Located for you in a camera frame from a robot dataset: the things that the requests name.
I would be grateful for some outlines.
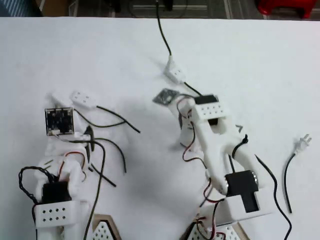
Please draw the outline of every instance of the red wire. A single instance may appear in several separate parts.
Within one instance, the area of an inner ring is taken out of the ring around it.
[[[222,240],[226,240],[226,234],[224,233],[224,232],[222,232],[222,231],[217,231],[216,232],[216,234],[221,234],[221,235],[223,235],[223,239]]]
[[[85,161],[86,161],[85,155],[80,151],[70,151],[70,152],[67,152],[64,156],[66,157],[66,156],[68,156],[70,154],[81,154],[83,156],[82,167],[81,167],[81,169],[83,169],[84,165],[85,165]],[[61,166],[60,166],[59,173],[58,173],[58,179],[60,179],[61,171],[62,171],[62,168],[64,167],[64,165],[65,165],[65,161],[63,161]]]
[[[211,199],[209,199],[209,198],[206,196],[207,190],[209,189],[210,185],[211,185],[211,178],[209,178],[209,184],[208,184],[208,186],[206,186],[206,188],[205,188],[204,191],[203,191],[204,199],[207,200],[209,203],[212,203],[212,204],[219,203],[222,199],[219,199],[219,200],[211,200]]]
[[[188,99],[189,97],[187,97],[187,96],[184,96],[183,98],[181,98],[177,103],[176,103],[176,109],[178,110],[178,112],[179,112],[179,114],[181,114],[181,117],[183,117],[183,118],[187,118],[186,116],[183,116],[182,115],[182,113],[180,112],[180,109],[179,109],[179,104],[183,101],[183,100],[185,100],[185,99]]]
[[[183,159],[183,161],[185,161],[185,162],[190,162],[190,161],[192,161],[192,160],[199,159],[199,160],[202,162],[202,164],[204,165],[205,169],[207,169],[206,164],[204,163],[204,161],[203,161],[202,158],[200,158],[200,157],[192,157],[192,158],[189,158],[189,159],[185,159],[185,154],[186,154],[186,152],[190,149],[190,147],[192,146],[192,144],[195,143],[195,140],[196,140],[196,132],[195,132],[194,123],[191,122],[191,125],[192,125],[192,129],[193,129],[193,139],[192,139],[191,143],[190,143],[190,144],[185,148],[185,150],[183,151],[182,159]]]
[[[66,157],[66,156],[68,156],[68,155],[70,155],[70,154],[81,154],[81,155],[83,156],[82,166],[81,166],[81,169],[83,169],[83,168],[84,168],[84,165],[85,165],[85,161],[86,161],[85,155],[84,155],[82,152],[80,152],[80,151],[70,151],[70,152],[67,152],[64,156]]]

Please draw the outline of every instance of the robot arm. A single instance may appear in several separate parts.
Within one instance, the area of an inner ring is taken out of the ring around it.
[[[188,146],[195,134],[192,147],[201,148],[212,185],[225,196],[216,212],[219,216],[217,225],[271,213],[273,195],[267,185],[267,173],[248,146],[240,147],[234,156],[244,170],[226,172],[224,161],[229,161],[227,156],[231,156],[235,146],[242,141],[228,109],[215,96],[207,95],[189,99],[180,113],[184,116],[181,144]],[[212,211],[212,205],[200,209],[200,215],[206,217],[208,225],[212,221]]]

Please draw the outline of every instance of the cable connector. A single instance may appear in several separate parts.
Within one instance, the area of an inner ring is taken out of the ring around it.
[[[185,73],[180,66],[176,64],[171,55],[164,69],[164,74],[175,84],[182,84],[187,79]]]
[[[301,137],[299,142],[295,146],[294,154],[298,155],[300,152],[305,150],[309,146],[311,140],[312,138],[309,137],[309,134],[306,134],[303,138]]]

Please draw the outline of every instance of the circuit board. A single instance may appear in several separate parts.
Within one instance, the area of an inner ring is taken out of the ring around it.
[[[74,115],[72,107],[45,109],[46,135],[73,134]]]
[[[180,93],[175,90],[164,88],[154,99],[153,102],[168,106]]]

